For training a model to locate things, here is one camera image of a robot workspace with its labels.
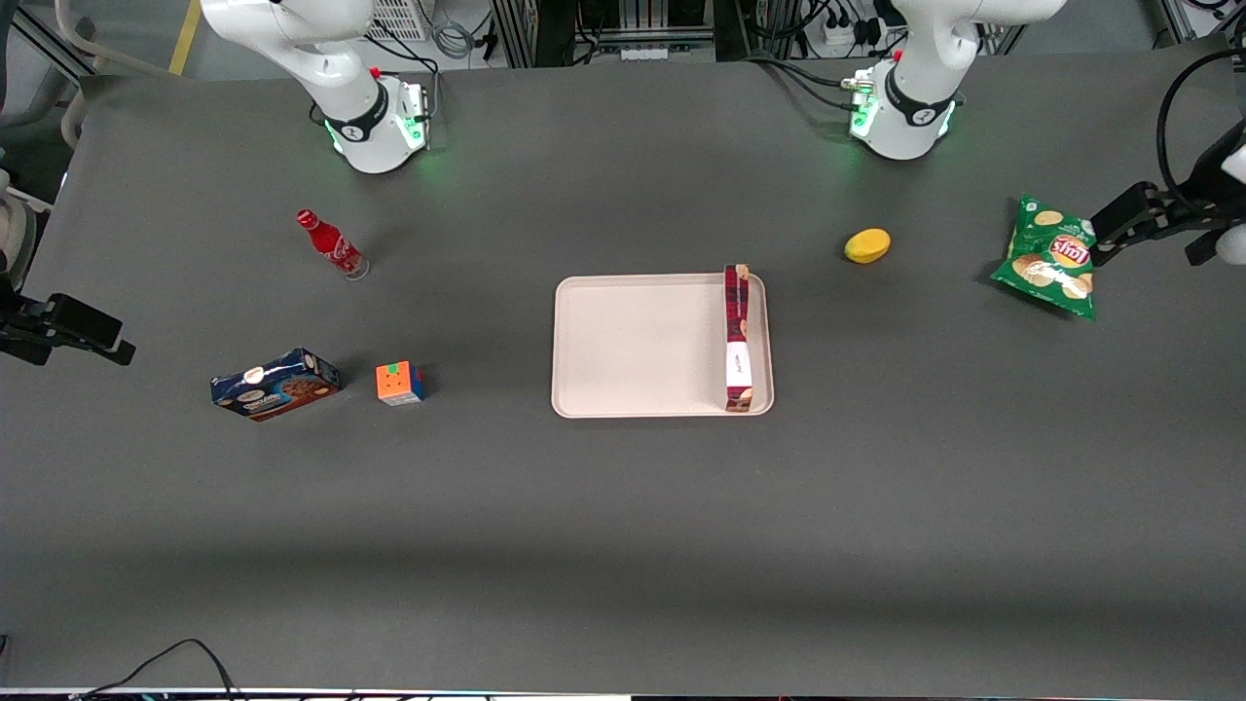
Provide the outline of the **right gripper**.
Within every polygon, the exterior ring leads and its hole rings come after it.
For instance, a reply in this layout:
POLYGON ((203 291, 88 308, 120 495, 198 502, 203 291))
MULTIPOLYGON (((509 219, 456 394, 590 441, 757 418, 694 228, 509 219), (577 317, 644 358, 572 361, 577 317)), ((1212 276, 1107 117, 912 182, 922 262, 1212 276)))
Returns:
POLYGON ((136 347, 121 339, 121 329, 117 318, 64 293, 55 293, 46 305, 14 291, 1 294, 1 351, 26 364, 46 365, 51 347, 74 347, 130 365, 136 347), (57 336, 49 337, 44 322, 57 336))

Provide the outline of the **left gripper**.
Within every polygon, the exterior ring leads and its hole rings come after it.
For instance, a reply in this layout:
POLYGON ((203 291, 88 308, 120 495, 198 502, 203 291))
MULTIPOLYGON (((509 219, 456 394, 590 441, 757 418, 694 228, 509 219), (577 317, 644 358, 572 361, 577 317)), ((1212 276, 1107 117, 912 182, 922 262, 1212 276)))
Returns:
MULTIPOLYGON (((1197 195, 1206 200, 1207 209, 1215 205, 1219 225, 1187 244, 1187 261, 1192 266, 1206 265, 1219 258, 1232 266, 1245 265, 1245 146, 1210 149, 1197 161, 1187 186, 1197 181, 1197 195)), ((1138 182, 1116 195, 1091 218, 1096 242, 1093 245, 1093 266, 1105 266, 1126 247, 1141 242, 1165 240, 1187 232, 1182 225, 1185 214, 1174 197, 1153 182, 1138 182)))

